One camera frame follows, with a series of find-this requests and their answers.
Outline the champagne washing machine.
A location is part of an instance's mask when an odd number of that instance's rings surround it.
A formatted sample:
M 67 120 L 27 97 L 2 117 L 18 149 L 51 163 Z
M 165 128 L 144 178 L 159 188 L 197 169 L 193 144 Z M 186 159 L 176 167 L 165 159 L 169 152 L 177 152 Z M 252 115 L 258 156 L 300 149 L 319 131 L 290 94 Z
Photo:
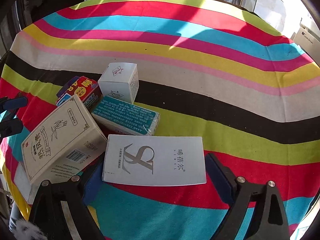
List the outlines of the champagne washing machine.
M 319 65 L 320 38 L 319 28 L 314 20 L 303 18 L 299 29 L 292 34 L 292 40 L 299 45 Z

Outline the teal toothpaste box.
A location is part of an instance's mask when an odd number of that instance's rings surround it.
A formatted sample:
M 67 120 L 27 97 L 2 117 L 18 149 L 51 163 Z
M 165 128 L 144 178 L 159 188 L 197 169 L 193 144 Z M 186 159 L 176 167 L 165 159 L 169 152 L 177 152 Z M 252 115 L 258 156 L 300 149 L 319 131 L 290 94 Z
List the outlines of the teal toothpaste box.
M 96 122 L 125 135 L 152 136 L 160 114 L 110 96 L 103 97 L 91 112 Z

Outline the white cube box red logo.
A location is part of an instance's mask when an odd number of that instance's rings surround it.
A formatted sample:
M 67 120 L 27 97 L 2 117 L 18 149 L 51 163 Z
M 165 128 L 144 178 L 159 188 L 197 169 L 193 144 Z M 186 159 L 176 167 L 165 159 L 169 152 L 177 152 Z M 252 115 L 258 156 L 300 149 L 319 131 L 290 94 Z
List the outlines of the white cube box red logo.
M 103 96 L 110 96 L 133 104 L 139 89 L 135 63 L 110 63 L 98 80 Z

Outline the cream box with gold frame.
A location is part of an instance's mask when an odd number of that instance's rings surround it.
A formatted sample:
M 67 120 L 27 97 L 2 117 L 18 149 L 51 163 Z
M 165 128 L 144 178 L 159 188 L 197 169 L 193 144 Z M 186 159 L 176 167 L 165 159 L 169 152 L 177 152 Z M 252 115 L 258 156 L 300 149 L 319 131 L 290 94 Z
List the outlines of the cream box with gold frame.
M 77 95 L 50 113 L 22 142 L 32 185 L 68 181 L 106 150 L 107 138 Z

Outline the striped colourful tablecloth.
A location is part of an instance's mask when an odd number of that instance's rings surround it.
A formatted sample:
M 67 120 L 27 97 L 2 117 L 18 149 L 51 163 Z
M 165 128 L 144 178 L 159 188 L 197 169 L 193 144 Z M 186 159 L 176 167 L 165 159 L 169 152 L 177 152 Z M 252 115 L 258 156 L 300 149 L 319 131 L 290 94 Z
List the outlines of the striped colourful tablecloth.
M 20 31 L 1 96 L 24 95 L 23 131 L 1 143 L 1 170 L 22 216 L 21 143 L 72 77 L 112 62 L 138 67 L 136 104 L 157 136 L 196 136 L 236 176 L 274 181 L 294 232 L 319 192 L 319 66 L 257 15 L 219 0 L 88 0 Z

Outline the grey fluffy microphone cover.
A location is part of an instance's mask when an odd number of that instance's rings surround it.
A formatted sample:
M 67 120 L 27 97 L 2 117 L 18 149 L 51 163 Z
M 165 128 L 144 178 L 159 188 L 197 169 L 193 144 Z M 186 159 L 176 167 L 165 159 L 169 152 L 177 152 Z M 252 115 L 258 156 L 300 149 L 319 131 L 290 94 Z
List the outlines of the grey fluffy microphone cover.
M 21 240 L 47 240 L 47 236 L 34 224 L 26 220 L 17 220 L 12 233 L 16 239 Z

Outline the dark blue small box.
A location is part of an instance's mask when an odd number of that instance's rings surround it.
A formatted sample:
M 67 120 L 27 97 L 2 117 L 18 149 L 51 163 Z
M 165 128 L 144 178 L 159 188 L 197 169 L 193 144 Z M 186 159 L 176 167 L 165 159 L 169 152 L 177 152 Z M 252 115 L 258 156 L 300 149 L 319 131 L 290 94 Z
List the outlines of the dark blue small box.
M 61 97 L 65 92 L 66 90 L 71 87 L 71 85 L 73 83 L 75 83 L 75 81 L 79 78 L 79 76 L 75 76 L 73 77 L 72 79 L 70 79 L 56 94 L 56 96 L 59 98 Z

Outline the small white cube box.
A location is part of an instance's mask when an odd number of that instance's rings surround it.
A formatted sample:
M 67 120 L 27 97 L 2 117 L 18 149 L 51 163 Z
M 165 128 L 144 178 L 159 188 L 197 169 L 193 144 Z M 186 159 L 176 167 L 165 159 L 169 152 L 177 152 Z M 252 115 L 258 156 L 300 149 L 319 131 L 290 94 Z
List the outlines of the small white cube box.
M 19 189 L 24 200 L 28 204 L 32 205 L 39 187 L 29 182 L 29 179 L 27 178 L 27 174 L 21 163 L 18 163 L 17 165 L 15 176 L 14 176 L 14 183 Z

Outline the tall white narrow box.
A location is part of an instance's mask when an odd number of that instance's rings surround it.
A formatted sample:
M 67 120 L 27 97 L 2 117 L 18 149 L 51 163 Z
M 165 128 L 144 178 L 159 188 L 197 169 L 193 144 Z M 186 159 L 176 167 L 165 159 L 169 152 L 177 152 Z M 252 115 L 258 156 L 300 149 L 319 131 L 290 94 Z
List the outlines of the tall white narrow box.
M 134 186 L 206 183 L 201 137 L 108 137 L 102 180 Z

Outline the red and yellow small box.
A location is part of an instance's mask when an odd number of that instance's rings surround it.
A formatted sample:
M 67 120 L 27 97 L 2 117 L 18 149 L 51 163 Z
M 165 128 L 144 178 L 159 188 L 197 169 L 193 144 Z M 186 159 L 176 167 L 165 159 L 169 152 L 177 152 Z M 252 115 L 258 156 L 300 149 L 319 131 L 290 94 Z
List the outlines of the red and yellow small box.
M 71 96 L 77 95 L 87 109 L 91 109 L 101 98 L 102 92 L 97 81 L 80 76 L 66 92 L 58 98 L 56 106 L 59 107 Z

